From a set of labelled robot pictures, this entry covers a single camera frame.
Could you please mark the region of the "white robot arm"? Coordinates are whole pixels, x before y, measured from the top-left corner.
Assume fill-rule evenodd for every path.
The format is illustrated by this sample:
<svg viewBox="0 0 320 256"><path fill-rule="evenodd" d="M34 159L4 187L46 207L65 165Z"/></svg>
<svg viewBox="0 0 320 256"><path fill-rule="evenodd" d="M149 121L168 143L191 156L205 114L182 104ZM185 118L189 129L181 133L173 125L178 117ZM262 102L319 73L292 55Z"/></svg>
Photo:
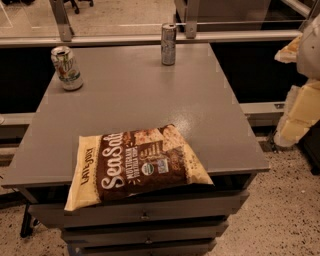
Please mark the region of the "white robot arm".
<svg viewBox="0 0 320 256"><path fill-rule="evenodd" d="M297 71L308 78L289 90L284 113L280 118L274 142L280 147L291 147L320 120L320 15L275 55L283 63L295 62Z"/></svg>

